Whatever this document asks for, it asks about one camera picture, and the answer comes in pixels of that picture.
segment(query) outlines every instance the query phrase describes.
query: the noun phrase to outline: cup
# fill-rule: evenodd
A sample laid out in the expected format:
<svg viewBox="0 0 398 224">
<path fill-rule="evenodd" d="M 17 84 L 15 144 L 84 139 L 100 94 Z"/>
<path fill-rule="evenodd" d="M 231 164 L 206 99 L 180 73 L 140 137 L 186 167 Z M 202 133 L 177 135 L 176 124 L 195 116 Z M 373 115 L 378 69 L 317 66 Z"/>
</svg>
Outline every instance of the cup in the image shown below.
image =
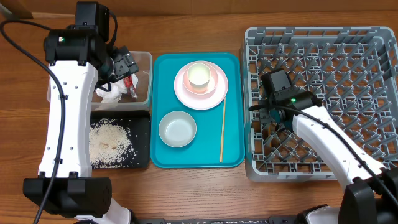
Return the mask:
<svg viewBox="0 0 398 224">
<path fill-rule="evenodd" d="M 189 66 L 187 77 L 192 88 L 198 93 L 203 93 L 207 90 L 207 86 L 209 85 L 211 70 L 204 63 L 194 63 Z"/>
</svg>

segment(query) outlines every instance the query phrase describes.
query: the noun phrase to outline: pink plate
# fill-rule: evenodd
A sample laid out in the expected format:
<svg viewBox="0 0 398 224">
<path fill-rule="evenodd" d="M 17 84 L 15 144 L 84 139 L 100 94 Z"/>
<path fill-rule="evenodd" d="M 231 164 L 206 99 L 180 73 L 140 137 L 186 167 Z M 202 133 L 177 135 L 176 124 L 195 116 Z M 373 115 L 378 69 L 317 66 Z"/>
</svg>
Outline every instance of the pink plate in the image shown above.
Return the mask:
<svg viewBox="0 0 398 224">
<path fill-rule="evenodd" d="M 188 91 L 183 83 L 184 73 L 188 67 L 193 63 L 207 63 L 211 65 L 218 74 L 218 82 L 214 91 L 205 95 L 197 95 Z M 228 91 L 228 79 L 224 73 L 224 71 L 214 63 L 206 62 L 206 61 L 196 61 L 186 64 L 184 67 L 178 71 L 174 80 L 174 92 L 177 98 L 183 103 L 185 106 L 195 109 L 195 110 L 207 110 L 213 108 L 219 103 L 221 103 Z"/>
<path fill-rule="evenodd" d="M 208 86 L 207 86 L 207 89 L 204 91 L 204 92 L 201 92 L 201 93 L 198 93 L 197 91 L 196 91 L 196 89 L 194 89 L 194 87 L 192 87 L 191 86 L 191 83 L 189 82 L 189 79 L 188 79 L 188 69 L 189 69 L 189 67 L 187 68 L 187 69 L 185 69 L 185 71 L 184 71 L 184 86 L 185 86 L 185 88 L 188 90 L 188 91 L 190 91 L 191 93 L 193 93 L 193 94 L 197 94 L 197 95 L 204 95 L 204 94 L 209 94 L 209 93 L 211 93 L 213 90 L 215 90 L 216 89 L 216 86 L 217 86 L 217 82 L 218 82 L 218 74 L 217 74 L 217 71 L 216 71 L 216 69 L 210 64 L 210 62 L 203 62 L 205 65 L 207 65 L 207 67 L 209 67 L 209 69 L 210 69 L 210 73 L 211 73 L 211 76 L 210 76 L 210 80 L 209 80 L 209 84 L 208 84 Z"/>
</svg>

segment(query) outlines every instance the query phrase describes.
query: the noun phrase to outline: wooden surface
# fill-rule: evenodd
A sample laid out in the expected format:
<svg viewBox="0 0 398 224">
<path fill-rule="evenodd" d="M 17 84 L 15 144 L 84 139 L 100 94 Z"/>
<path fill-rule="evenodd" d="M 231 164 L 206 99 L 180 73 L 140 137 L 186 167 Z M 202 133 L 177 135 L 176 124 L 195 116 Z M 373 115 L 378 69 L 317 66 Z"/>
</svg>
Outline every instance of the wooden surface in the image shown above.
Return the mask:
<svg viewBox="0 0 398 224">
<path fill-rule="evenodd" d="M 149 51 L 231 52 L 239 56 L 244 31 L 254 26 L 389 26 L 398 34 L 397 11 L 243 14 L 225 16 L 120 17 L 116 45 Z M 36 20 L 66 27 L 73 19 Z M 7 25 L 9 35 L 44 59 L 46 32 Z M 0 223 L 32 223 L 37 206 L 22 194 L 25 177 L 36 177 L 47 133 L 49 76 L 0 38 Z M 257 183 L 244 164 L 234 169 L 96 170 L 109 176 L 114 198 L 139 218 L 259 218 L 289 215 L 327 203 L 339 206 L 336 181 Z M 43 214 L 40 223 L 73 223 Z"/>
<path fill-rule="evenodd" d="M 0 0 L 27 9 L 33 16 L 75 14 L 78 0 Z M 210 15 L 233 13 L 386 11 L 398 10 L 396 0 L 98 0 L 117 16 Z"/>
</svg>

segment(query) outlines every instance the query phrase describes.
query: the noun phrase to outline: white grains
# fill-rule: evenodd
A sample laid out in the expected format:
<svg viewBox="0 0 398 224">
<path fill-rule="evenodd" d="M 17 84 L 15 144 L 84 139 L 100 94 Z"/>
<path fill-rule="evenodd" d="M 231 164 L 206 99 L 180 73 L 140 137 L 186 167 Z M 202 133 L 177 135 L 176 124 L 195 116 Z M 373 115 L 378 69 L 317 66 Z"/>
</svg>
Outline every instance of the white grains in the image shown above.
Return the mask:
<svg viewBox="0 0 398 224">
<path fill-rule="evenodd" d="M 134 152 L 128 138 L 130 129 L 113 125 L 115 119 L 101 119 L 90 128 L 90 161 L 94 168 L 119 168 Z"/>
</svg>

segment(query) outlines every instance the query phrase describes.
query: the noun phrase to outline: wooden stick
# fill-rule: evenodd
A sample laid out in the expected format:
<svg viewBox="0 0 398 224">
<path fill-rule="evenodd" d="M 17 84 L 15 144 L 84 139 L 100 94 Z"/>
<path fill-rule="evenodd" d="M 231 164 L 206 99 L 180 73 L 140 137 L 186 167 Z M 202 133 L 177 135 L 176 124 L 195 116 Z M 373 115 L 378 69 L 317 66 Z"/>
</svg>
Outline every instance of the wooden stick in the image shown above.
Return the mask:
<svg viewBox="0 0 398 224">
<path fill-rule="evenodd" d="M 221 130 L 221 152 L 220 152 L 220 162 L 223 162 L 223 148 L 224 148 L 224 125 L 225 125 L 225 103 L 226 103 L 226 97 L 224 98 L 224 110 L 223 110 L 223 129 Z"/>
</svg>

